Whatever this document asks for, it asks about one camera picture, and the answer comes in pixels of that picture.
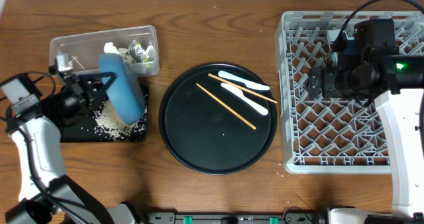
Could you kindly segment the dark blue plate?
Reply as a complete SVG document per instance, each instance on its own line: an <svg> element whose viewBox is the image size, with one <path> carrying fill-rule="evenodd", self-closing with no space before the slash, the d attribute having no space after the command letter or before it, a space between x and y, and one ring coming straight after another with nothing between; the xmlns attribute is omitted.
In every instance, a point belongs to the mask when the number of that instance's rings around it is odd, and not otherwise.
<svg viewBox="0 0 424 224"><path fill-rule="evenodd" d="M107 96L122 121L131 125L140 120L145 109L144 95L130 64L118 54L102 54L99 56L99 70L116 75L107 89Z"/></svg>

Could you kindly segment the white tissue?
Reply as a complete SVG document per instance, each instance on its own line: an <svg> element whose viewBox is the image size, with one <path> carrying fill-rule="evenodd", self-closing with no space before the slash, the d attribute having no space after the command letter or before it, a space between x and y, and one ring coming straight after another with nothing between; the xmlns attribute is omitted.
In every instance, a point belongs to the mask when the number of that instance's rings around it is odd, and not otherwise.
<svg viewBox="0 0 424 224"><path fill-rule="evenodd" d="M145 50L146 56L145 61L146 62L153 62L156 59L156 49L153 45L149 45L147 49Z"/></svg>
<svg viewBox="0 0 424 224"><path fill-rule="evenodd" d="M105 45L103 47L103 51L106 54L121 55L121 53L119 52L119 49L112 42L105 43Z"/></svg>

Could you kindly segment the yellow foil snack wrapper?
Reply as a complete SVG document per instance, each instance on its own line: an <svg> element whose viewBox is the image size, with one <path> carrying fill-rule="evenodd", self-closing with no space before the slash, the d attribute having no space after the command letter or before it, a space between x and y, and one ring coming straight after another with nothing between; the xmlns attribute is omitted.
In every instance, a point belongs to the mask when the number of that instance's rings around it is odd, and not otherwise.
<svg viewBox="0 0 424 224"><path fill-rule="evenodd" d="M133 63L142 63L146 60L146 51L136 39L129 45L128 53L131 55Z"/></svg>

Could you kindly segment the round black serving tray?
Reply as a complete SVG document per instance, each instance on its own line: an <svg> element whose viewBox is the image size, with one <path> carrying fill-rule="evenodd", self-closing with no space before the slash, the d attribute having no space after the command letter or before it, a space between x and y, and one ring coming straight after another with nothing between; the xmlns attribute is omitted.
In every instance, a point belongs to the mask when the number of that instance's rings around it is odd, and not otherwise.
<svg viewBox="0 0 424 224"><path fill-rule="evenodd" d="M172 155L192 170L205 174L231 174L252 166L270 147L278 124L276 104L255 95L248 98L265 107L262 116L237 96L221 87L217 75L224 70L262 83L254 72L236 64L204 64L178 76L164 94L159 128ZM196 86L203 86L247 121L234 116Z"/></svg>

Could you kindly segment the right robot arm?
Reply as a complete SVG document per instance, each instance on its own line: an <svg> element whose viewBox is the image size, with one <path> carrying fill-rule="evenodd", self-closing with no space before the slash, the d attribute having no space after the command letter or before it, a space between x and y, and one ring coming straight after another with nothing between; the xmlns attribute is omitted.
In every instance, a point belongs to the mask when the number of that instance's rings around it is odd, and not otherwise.
<svg viewBox="0 0 424 224"><path fill-rule="evenodd" d="M336 66L312 68L306 90L319 97L374 104L382 122L392 172L392 212L378 214L354 207L326 208L319 223L423 222L423 57L403 55L394 21L370 19L327 31Z"/></svg>

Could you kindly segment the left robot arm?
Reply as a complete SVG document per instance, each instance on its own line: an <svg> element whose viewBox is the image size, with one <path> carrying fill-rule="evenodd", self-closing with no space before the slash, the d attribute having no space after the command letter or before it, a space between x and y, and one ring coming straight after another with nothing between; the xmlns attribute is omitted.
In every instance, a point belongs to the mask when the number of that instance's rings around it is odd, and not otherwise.
<svg viewBox="0 0 424 224"><path fill-rule="evenodd" d="M64 127L78 123L108 98L126 124L144 115L144 97L137 76L119 54L99 56L99 72L76 74L67 54L59 55L41 78L58 78L63 87L47 97L29 72L1 82L10 101L6 133L19 152L22 185L19 204L5 214L7 223L49 223L63 212L65 223L141 223L127 201L106 208L66 172L60 148Z"/></svg>

